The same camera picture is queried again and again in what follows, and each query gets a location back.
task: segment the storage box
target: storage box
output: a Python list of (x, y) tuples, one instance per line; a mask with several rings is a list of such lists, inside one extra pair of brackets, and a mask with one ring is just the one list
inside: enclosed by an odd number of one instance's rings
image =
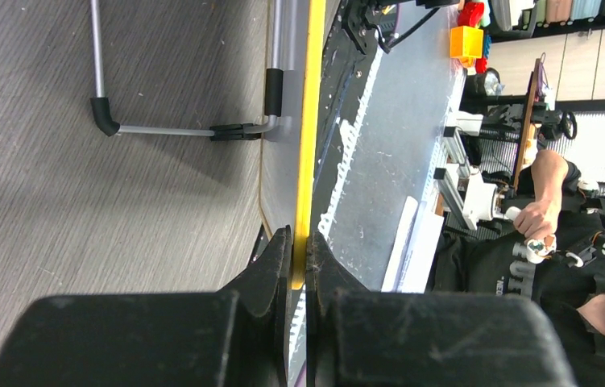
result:
[(572, 9), (573, 0), (546, 0), (546, 22), (565, 24)]
[(587, 19), (590, 22), (599, 15), (601, 0), (573, 0), (573, 10), (570, 18), (573, 20)]

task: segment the table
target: table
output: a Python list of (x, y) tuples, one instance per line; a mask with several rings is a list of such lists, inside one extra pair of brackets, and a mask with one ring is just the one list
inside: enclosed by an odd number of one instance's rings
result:
[[(389, 55), (372, 47), (351, 58), (349, 42), (335, 42), (326, 52), (311, 223), (369, 289), (382, 285), (406, 197), (420, 201), (429, 187), (437, 137), (462, 77), (448, 52), (454, 10), (438, 12)], [(426, 12), (404, 4), (397, 31)], [(329, 45), (332, 38), (345, 39), (339, 28), (339, 22), (331, 27)], [(338, 60), (350, 71), (327, 77)], [(304, 294), (294, 293), (292, 301), (299, 308), (291, 333), (294, 382), (305, 358)]]

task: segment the black cable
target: black cable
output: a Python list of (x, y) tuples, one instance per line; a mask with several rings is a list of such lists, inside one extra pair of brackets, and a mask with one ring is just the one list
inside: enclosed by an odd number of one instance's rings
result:
[(423, 24), (425, 24), (425, 22), (430, 20), (437, 13), (438, 10), (440, 10), (440, 9), (433, 8), (432, 10), (430, 10), (430, 12), (428, 12), (428, 14), (426, 14), (423, 18), (421, 18), (421, 20), (419, 20), (416, 24), (414, 24), (413, 27), (409, 28), (404, 34), (400, 35), (398, 38), (390, 40), (389, 42), (387, 42), (385, 40), (385, 37), (383, 36), (383, 30), (380, 28), (380, 26), (377, 26), (373, 23), (367, 23), (367, 27), (374, 28), (378, 32), (378, 45), (386, 54), (389, 54), (390, 51), (392, 51), (392, 49), (397, 44), (402, 43), (411, 34), (416, 32), (417, 29), (421, 28), (423, 26)]
[(502, 162), (502, 161), (499, 159), (499, 157), (497, 157), (495, 154), (492, 154), (492, 157), (494, 157), (494, 158), (495, 158), (496, 162), (497, 162), (497, 163), (499, 163), (499, 164), (501, 165), (501, 168), (503, 168), (503, 169), (505, 170), (505, 172), (512, 173), (512, 172), (511, 172), (511, 169), (510, 169), (510, 168), (509, 168), (509, 167), (508, 167), (508, 166), (507, 166), (505, 163), (503, 163), (503, 162)]
[(402, 43), (412, 33), (416, 32), (417, 29), (421, 28), (421, 26), (423, 26), (425, 22), (430, 20), (439, 10), (439, 8), (433, 8), (432, 10), (430, 10), (430, 12), (428, 12), (423, 18), (421, 18), (418, 23), (414, 24), (413, 27), (409, 28), (404, 34), (400, 35), (394, 40), (390, 40), (390, 42), (387, 44), (387, 47), (392, 50), (397, 44)]

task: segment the toy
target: toy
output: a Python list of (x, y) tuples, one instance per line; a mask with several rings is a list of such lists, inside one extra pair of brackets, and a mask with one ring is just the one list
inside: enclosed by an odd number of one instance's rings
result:
[(490, 57), (490, 49), (492, 47), (492, 38), (489, 35), (485, 35), (483, 41), (483, 57), (475, 61), (475, 72), (482, 74), (487, 71), (487, 60)]
[(489, 27), (489, 25), (491, 24), (489, 1), (488, 0), (472, 0), (472, 2), (481, 2), (482, 4), (485, 5), (485, 11), (483, 13), (483, 19), (480, 21), (480, 26)]
[(458, 25), (477, 27), (485, 15), (485, 3), (483, 2), (468, 2), (463, 7), (463, 10), (458, 14)]
[(483, 57), (484, 32), (478, 28), (461, 26), (452, 28), (450, 56), (459, 59), (464, 67), (473, 67), (474, 60)]

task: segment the red toy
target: red toy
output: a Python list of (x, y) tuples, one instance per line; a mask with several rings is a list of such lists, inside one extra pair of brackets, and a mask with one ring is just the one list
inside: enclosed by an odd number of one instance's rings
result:
[(482, 74), (487, 71), (487, 58), (480, 58), (475, 61), (475, 72)]
[(485, 14), (484, 2), (467, 2), (458, 14), (458, 26), (477, 27)]

